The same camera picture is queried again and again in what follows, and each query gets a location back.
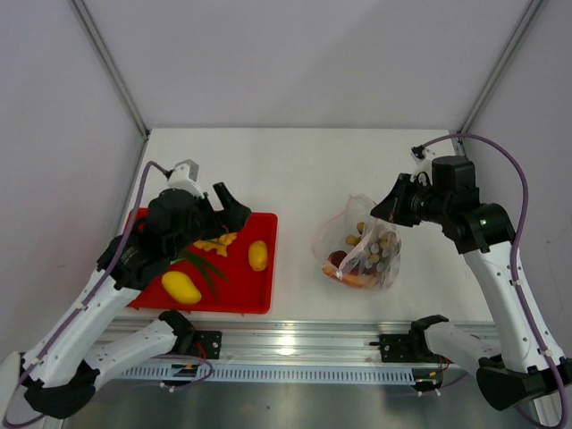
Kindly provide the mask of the brown longan bunch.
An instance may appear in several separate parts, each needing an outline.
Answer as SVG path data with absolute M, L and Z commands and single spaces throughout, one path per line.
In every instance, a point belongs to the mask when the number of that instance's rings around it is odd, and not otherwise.
M 400 239 L 395 228 L 388 223 L 356 224 L 356 235 L 349 235 L 349 260 L 341 265 L 348 268 L 359 265 L 360 270 L 373 275 L 385 273 L 392 260 L 400 253 Z

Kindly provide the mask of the green scallion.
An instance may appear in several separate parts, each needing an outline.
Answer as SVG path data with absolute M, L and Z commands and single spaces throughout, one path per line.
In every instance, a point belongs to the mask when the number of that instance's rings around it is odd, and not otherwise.
M 218 277 L 222 281 L 227 282 L 228 281 L 227 275 L 222 270 L 220 270 L 219 268 L 208 262 L 206 259 L 204 259 L 202 256 L 197 255 L 189 250 L 182 251 L 171 262 L 171 264 L 174 265 L 183 262 L 194 266 L 200 272 L 202 278 L 206 282 L 206 286 L 208 287 L 212 295 L 216 299 L 218 299 L 219 294 L 214 278 Z

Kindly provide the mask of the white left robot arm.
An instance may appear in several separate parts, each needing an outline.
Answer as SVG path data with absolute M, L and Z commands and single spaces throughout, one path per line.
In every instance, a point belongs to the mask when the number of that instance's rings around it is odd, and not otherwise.
M 30 407 L 65 419 L 85 407 L 107 382 L 156 356 L 182 358 L 193 349 L 195 328 L 179 311 L 166 310 L 146 328 L 104 347 L 95 343 L 116 315 L 198 240 L 241 231 L 251 211 L 219 182 L 207 195 L 185 189 L 162 191 L 141 218 L 132 215 L 97 260 L 84 291 L 58 324 L 21 358 L 21 383 Z

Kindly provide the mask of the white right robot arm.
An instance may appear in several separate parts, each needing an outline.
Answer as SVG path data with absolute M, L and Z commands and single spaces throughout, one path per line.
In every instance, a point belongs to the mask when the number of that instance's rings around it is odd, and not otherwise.
M 571 360 L 554 341 L 534 303 L 506 210 L 479 199 L 475 165 L 441 156 L 432 172 L 402 173 L 371 216 L 400 226 L 441 226 L 473 272 L 495 323 L 499 346 L 432 315 L 410 325 L 408 350 L 418 360 L 437 355 L 474 376 L 496 410 L 554 393 L 571 384 Z

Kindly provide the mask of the clear zip top bag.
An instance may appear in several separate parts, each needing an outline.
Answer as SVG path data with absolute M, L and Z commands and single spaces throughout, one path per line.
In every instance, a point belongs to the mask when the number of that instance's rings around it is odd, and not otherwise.
M 328 278 L 359 290 L 387 290 L 400 272 L 394 224 L 371 216 L 376 203 L 359 194 L 317 231 L 312 252 Z

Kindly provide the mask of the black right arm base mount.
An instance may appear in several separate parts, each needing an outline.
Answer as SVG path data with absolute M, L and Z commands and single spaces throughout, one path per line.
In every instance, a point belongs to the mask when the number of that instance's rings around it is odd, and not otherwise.
M 424 350 L 408 334 L 380 334 L 368 345 L 379 350 L 383 363 L 450 363 L 446 357 Z

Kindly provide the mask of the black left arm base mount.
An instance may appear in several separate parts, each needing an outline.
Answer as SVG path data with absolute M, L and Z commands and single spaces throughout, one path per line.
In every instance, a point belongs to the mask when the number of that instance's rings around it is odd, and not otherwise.
M 223 333 L 196 331 L 191 343 L 191 355 L 207 360 L 218 360 L 222 349 Z

